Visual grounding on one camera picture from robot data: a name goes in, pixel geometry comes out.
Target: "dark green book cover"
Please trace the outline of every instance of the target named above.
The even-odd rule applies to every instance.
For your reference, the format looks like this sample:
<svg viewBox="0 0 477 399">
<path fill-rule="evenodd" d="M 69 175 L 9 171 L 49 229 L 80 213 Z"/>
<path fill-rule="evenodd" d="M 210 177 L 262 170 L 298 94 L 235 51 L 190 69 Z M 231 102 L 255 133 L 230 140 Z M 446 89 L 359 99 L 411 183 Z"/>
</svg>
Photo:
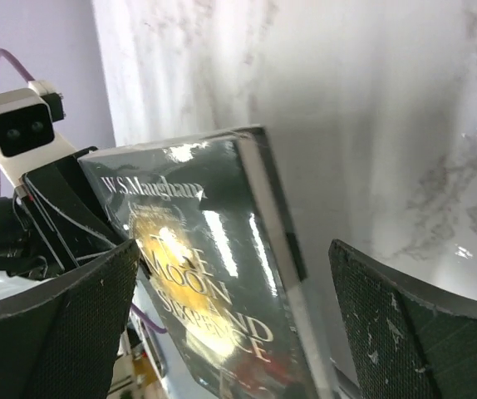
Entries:
<svg viewBox="0 0 477 399">
<path fill-rule="evenodd" d="M 269 162 L 266 145 L 262 129 L 242 129 L 97 151 L 81 167 L 118 233 L 137 240 L 148 294 L 196 382 L 218 397 L 315 399 L 252 186 L 275 169 L 245 164 L 255 151 Z M 285 225 L 277 176 L 265 180 Z"/>
</svg>

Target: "camera lens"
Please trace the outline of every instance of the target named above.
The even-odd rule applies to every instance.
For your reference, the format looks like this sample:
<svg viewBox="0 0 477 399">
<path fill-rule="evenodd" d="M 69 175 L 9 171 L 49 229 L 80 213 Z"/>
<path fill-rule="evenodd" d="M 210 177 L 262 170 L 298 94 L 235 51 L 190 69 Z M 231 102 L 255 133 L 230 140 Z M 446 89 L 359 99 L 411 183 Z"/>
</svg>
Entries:
<svg viewBox="0 0 477 399">
<path fill-rule="evenodd" d="M 39 133 L 40 131 L 42 131 L 42 127 L 42 123 L 39 121 L 35 121 L 32 123 L 32 130 L 34 133 Z"/>
<path fill-rule="evenodd" d="M 6 132 L 6 137 L 9 140 L 16 140 L 21 136 L 21 132 L 18 131 L 17 129 L 10 129 L 9 131 Z"/>
</svg>

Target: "white camera housing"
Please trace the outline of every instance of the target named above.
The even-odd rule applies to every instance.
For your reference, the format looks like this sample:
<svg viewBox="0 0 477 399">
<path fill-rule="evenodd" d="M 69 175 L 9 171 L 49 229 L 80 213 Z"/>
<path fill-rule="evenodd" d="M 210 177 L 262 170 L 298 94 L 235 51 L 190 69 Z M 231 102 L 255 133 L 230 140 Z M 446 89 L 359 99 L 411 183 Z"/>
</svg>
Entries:
<svg viewBox="0 0 477 399">
<path fill-rule="evenodd" d="M 50 110 L 41 98 L 55 92 L 46 81 L 0 94 L 0 169 L 13 187 L 30 170 L 73 154 L 75 148 L 53 130 Z"/>
</svg>

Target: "marble veining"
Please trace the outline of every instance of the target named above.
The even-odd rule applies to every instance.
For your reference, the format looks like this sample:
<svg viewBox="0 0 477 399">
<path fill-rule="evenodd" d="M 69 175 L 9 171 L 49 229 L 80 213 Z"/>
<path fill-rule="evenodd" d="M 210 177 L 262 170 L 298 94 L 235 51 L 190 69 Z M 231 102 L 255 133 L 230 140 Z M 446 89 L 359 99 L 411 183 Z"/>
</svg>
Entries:
<svg viewBox="0 0 477 399">
<path fill-rule="evenodd" d="M 321 358 L 333 239 L 477 299 L 477 0 L 93 3 L 118 145 L 268 128 Z"/>
</svg>

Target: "white wall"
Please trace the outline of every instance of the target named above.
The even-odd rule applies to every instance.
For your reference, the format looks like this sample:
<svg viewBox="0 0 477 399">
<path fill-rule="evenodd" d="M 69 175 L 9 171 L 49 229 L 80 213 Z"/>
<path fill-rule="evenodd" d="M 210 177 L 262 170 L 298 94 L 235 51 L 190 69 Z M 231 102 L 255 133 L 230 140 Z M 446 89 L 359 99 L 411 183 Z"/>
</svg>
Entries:
<svg viewBox="0 0 477 399">
<path fill-rule="evenodd" d="M 0 0 L 0 47 L 63 93 L 66 119 L 56 128 L 76 148 L 114 145 L 90 0 Z M 1 60 L 0 91 L 24 86 Z M 2 194 L 11 193 L 2 176 Z"/>
</svg>

